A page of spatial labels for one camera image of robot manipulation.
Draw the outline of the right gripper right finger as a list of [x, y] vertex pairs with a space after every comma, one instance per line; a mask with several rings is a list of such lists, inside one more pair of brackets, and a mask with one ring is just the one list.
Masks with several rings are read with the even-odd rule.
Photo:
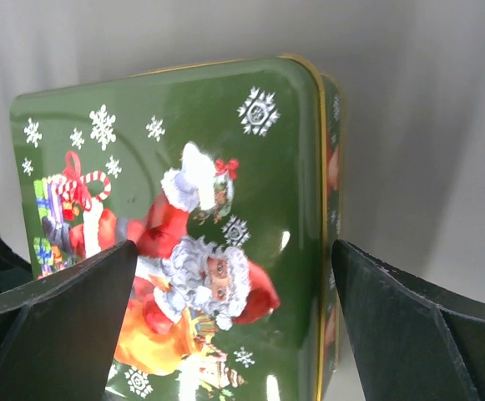
[[349, 241], [334, 241], [331, 264], [367, 400], [485, 400], [484, 302]]

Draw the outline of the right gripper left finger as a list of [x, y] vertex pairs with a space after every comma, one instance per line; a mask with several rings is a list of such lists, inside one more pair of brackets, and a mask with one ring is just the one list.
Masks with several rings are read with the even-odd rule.
[[0, 400], [100, 400], [134, 280], [124, 241], [0, 294]]

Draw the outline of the gold tin lid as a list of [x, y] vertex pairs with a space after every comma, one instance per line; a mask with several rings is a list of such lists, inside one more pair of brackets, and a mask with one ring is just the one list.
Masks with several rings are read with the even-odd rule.
[[326, 88], [308, 63], [206, 63], [17, 97], [36, 278], [120, 242], [116, 400], [318, 400]]

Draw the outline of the green christmas cookie tin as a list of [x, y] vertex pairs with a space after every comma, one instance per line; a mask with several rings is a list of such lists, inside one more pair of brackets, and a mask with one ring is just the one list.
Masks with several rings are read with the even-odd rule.
[[331, 265], [331, 248], [339, 236], [341, 225], [340, 210], [340, 136], [341, 136], [341, 96], [339, 87], [330, 77], [323, 75], [326, 91], [326, 228], [327, 267], [325, 325], [322, 348], [321, 399], [324, 399], [332, 374], [336, 369], [337, 339], [337, 291]]

